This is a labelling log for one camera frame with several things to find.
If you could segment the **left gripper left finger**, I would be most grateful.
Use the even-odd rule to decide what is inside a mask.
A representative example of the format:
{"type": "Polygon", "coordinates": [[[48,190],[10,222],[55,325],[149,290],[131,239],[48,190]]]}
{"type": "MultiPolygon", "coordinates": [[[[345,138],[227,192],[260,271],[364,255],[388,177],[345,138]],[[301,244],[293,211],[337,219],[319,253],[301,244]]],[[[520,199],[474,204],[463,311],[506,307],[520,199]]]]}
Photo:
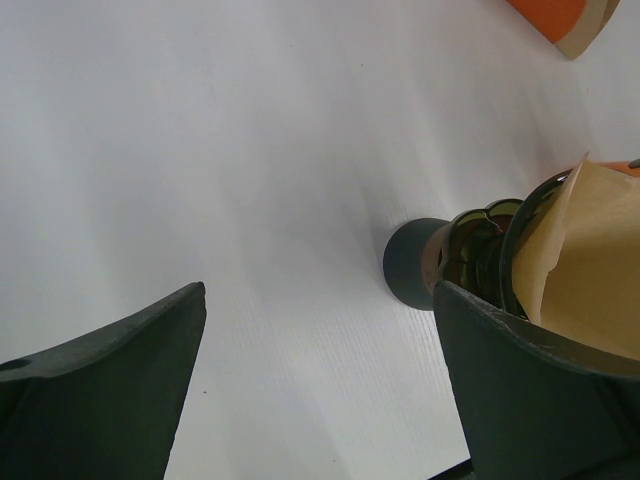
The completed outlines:
{"type": "Polygon", "coordinates": [[[163,478],[205,322],[205,286],[191,283],[2,363],[2,478],[163,478]]]}

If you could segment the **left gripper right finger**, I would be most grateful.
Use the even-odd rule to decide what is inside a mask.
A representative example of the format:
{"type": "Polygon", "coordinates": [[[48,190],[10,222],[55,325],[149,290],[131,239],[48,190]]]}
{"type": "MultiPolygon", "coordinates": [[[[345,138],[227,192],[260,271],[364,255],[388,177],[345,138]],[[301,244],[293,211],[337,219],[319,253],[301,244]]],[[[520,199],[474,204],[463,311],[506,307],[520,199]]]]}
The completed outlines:
{"type": "Polygon", "coordinates": [[[435,288],[434,311],[476,478],[638,478],[638,361],[447,281],[435,288]]]}

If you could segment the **brown paper coffee filter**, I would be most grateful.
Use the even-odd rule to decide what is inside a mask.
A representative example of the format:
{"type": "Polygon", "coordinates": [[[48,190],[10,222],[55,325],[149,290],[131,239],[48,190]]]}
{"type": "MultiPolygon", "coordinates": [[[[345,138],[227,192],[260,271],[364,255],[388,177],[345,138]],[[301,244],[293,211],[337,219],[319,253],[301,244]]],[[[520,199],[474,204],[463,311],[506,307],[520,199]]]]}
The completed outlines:
{"type": "Polygon", "coordinates": [[[583,160],[517,238],[512,291],[528,320],[639,357],[639,163],[583,160]]]}

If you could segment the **olive green plastic dripper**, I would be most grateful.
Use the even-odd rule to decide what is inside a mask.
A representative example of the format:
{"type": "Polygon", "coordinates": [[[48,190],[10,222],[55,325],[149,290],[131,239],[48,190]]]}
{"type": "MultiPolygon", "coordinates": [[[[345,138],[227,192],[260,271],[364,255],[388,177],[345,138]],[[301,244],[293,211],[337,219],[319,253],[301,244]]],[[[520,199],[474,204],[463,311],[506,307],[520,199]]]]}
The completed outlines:
{"type": "Polygon", "coordinates": [[[514,256],[527,228],[542,218],[569,174],[565,170],[547,179],[523,200],[498,200],[458,215],[444,236],[439,278],[527,320],[512,287],[514,256]]]}

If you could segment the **orange coffee filter box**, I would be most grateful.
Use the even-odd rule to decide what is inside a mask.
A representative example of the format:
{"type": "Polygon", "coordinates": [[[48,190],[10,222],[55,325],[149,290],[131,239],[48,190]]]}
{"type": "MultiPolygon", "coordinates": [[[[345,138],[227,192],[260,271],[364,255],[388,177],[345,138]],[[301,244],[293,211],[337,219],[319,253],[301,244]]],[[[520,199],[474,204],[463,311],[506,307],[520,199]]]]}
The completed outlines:
{"type": "Polygon", "coordinates": [[[607,25],[619,0],[508,0],[568,60],[579,58],[607,25]]]}

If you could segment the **grey carafe with red rim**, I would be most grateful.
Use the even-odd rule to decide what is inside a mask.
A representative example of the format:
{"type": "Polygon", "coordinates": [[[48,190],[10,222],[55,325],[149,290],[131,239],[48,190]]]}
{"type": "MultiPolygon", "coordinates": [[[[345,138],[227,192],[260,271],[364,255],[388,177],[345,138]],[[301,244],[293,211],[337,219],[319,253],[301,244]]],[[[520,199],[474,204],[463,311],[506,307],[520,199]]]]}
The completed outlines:
{"type": "Polygon", "coordinates": [[[437,218],[412,220],[401,225],[385,247],[384,280],[390,292],[410,308],[433,310],[433,292],[448,227],[449,221],[437,218]]]}

